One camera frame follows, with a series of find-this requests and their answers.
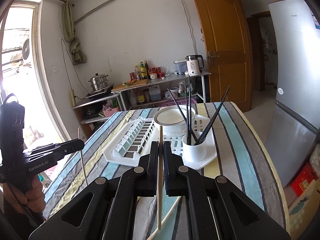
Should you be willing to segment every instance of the dish rack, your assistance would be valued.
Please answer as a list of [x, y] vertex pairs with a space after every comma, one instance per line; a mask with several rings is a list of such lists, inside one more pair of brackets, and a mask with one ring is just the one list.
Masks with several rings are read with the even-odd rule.
[[[192, 129], [202, 132], [209, 121], [209, 118], [196, 114]], [[102, 152], [108, 162], [135, 167], [138, 166], [141, 156], [149, 154], [151, 142], [158, 140], [159, 131], [155, 128], [153, 118], [139, 117], [126, 123]], [[183, 158], [182, 136], [164, 136], [163, 140], [170, 141], [172, 153], [182, 156], [183, 163], [196, 170], [217, 157], [212, 129], [206, 137], [207, 155], [200, 162], [188, 162]]]

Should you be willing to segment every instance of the refrigerator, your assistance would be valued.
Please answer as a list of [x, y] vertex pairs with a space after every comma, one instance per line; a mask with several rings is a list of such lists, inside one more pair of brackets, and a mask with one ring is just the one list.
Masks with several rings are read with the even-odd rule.
[[320, 26], [304, 0], [268, 5], [276, 32], [278, 84], [265, 147], [285, 187], [320, 128]]

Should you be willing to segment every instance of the cutting board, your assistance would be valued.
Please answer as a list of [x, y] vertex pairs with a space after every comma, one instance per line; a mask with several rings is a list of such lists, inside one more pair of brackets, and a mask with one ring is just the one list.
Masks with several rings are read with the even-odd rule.
[[142, 79], [142, 80], [135, 82], [132, 86], [125, 87], [123, 84], [116, 85], [111, 91], [115, 92], [115, 91], [122, 90], [125, 88], [134, 88], [134, 87], [146, 85], [147, 83], [148, 83], [148, 79]]

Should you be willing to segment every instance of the table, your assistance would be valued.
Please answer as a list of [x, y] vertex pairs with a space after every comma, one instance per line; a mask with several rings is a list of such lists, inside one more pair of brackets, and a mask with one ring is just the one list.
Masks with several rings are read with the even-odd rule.
[[[212, 117], [219, 103], [196, 104], [197, 114]], [[85, 169], [88, 181], [98, 176], [108, 179], [121, 176], [129, 166], [108, 163], [103, 148], [128, 121], [139, 116], [151, 118], [159, 108], [118, 112], [114, 114], [84, 147]], [[289, 232], [289, 214], [281, 182], [258, 135], [234, 103], [225, 102], [213, 124], [217, 158], [199, 170], [202, 175], [215, 178], [224, 175], [246, 193], [270, 217]], [[48, 218], [80, 192], [84, 185], [80, 156], [74, 155], [50, 184], [45, 192], [47, 206], [44, 217]], [[163, 217], [176, 197], [163, 196]], [[188, 239], [184, 198], [169, 216], [167, 222], [154, 239]], [[156, 198], [140, 198], [137, 206], [134, 238], [146, 239], [156, 228]]]
[[[206, 102], [204, 76], [208, 76], [208, 75], [211, 75], [211, 73], [206, 72], [206, 71], [202, 71], [201, 73], [199, 73], [199, 74], [197, 74], [197, 75], [190, 76], [190, 78], [193, 78], [193, 77], [201, 77], [202, 95], [201, 95], [200, 93], [198, 93], [198, 92], [197, 92], [197, 95], [203, 100], [204, 103]], [[131, 90], [131, 89], [136, 89], [136, 88], [142, 88], [142, 87], [148, 87], [148, 86], [158, 85], [158, 84], [161, 84], [161, 83], [166, 83], [166, 82], [171, 82], [171, 81], [183, 80], [183, 79], [188, 79], [188, 75], [175, 75], [175, 74], [171, 74], [170, 76], [165, 77], [164, 79], [161, 79], [161, 78], [150, 79], [150, 80], [148, 80], [148, 83], [145, 84], [145, 85], [135, 86], [135, 87], [130, 87], [130, 86], [129, 86], [129, 87], [123, 88], [123, 89], [121, 89], [121, 90], [114, 91], [114, 92], [112, 92], [112, 93], [120, 93], [121, 103], [122, 103], [122, 105], [124, 106], [124, 109], [127, 110], [127, 109], [126, 109], [126, 106], [125, 106], [124, 98], [123, 98], [123, 95], [122, 95], [122, 93], [123, 93], [124, 91], [128, 91], [128, 90]]]

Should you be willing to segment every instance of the human hand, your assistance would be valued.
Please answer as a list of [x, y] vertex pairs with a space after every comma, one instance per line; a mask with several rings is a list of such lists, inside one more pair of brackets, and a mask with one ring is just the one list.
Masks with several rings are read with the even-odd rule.
[[[21, 204], [27, 205], [35, 213], [41, 213], [45, 208], [44, 193], [42, 192], [42, 184], [38, 175], [32, 179], [32, 189], [28, 190], [24, 195], [20, 190], [11, 185], [12, 191], [15, 193]], [[17, 202], [7, 183], [3, 184], [4, 198], [19, 213], [25, 214], [24, 209]]]

